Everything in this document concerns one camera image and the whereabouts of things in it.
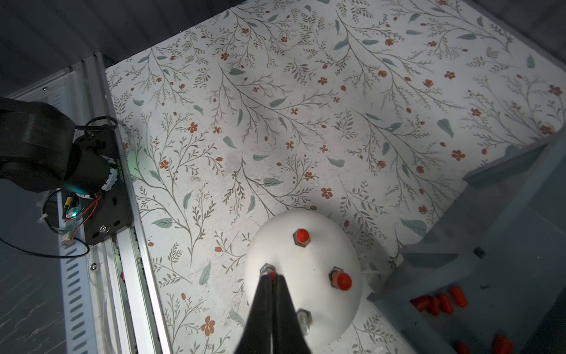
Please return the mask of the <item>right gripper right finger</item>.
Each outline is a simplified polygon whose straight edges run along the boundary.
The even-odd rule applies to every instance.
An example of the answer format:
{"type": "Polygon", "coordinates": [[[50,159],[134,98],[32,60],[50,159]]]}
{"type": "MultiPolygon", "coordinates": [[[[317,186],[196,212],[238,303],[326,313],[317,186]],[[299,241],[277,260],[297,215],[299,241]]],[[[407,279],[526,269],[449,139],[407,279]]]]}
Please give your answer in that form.
{"type": "Polygon", "coordinates": [[[273,353],[311,353],[283,275],[277,274],[277,279],[273,282],[273,290],[273,353]]]}

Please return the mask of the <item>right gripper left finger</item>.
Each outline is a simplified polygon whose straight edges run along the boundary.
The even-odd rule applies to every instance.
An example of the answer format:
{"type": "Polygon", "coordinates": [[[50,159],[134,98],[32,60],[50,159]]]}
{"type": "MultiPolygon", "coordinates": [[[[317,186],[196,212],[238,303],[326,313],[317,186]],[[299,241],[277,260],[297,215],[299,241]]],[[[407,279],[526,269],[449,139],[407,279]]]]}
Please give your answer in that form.
{"type": "Polygon", "coordinates": [[[271,353],[273,323],[273,272],[262,274],[248,320],[235,353],[271,353]]]}

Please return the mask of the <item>grey plastic parts bin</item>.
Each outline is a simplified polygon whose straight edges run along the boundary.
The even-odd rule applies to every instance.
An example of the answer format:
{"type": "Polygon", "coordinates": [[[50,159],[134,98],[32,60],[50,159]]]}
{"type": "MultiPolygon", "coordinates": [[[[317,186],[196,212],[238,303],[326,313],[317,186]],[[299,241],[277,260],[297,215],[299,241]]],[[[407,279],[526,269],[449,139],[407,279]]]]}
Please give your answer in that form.
{"type": "Polygon", "coordinates": [[[565,132],[464,181],[369,300],[419,353],[563,353],[565,132]]]}

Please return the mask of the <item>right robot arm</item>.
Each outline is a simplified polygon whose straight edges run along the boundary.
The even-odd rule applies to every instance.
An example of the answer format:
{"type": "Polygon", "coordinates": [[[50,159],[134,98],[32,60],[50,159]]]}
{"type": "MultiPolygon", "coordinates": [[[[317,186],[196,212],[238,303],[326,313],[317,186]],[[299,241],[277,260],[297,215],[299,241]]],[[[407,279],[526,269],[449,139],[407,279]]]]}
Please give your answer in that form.
{"type": "MultiPolygon", "coordinates": [[[[131,227],[134,214],[120,162],[117,121],[78,126],[54,106],[1,99],[1,178],[40,193],[60,188],[92,200],[78,213],[85,245],[131,227]]],[[[309,353],[284,276],[259,271],[249,319],[237,353],[309,353]]]]}

